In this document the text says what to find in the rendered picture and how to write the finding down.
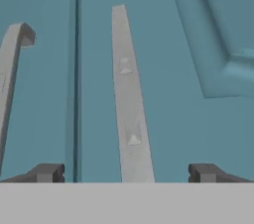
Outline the teal cabinet door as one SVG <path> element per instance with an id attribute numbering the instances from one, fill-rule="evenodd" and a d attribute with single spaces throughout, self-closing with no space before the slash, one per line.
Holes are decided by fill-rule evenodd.
<path id="1" fill-rule="evenodd" d="M 65 165 L 73 181 L 75 0 L 0 0 L 0 44 L 28 24 L 36 42 L 21 50 L 3 179 L 42 163 Z"/>
<path id="2" fill-rule="evenodd" d="M 111 11 L 124 5 L 155 182 L 189 164 L 254 180 L 254 0 L 79 0 L 78 171 L 120 182 Z"/>

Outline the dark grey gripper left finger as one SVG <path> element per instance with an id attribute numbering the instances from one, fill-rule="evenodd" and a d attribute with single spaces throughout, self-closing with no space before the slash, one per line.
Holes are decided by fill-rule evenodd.
<path id="1" fill-rule="evenodd" d="M 64 182 L 64 164 L 38 164 L 24 174 L 4 179 L 4 182 Z"/>

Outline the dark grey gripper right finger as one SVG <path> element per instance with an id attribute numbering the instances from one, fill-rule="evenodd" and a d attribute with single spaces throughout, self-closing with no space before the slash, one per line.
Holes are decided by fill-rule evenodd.
<path id="1" fill-rule="evenodd" d="M 189 164 L 189 182 L 249 182 L 249 179 L 226 173 L 215 164 Z"/>

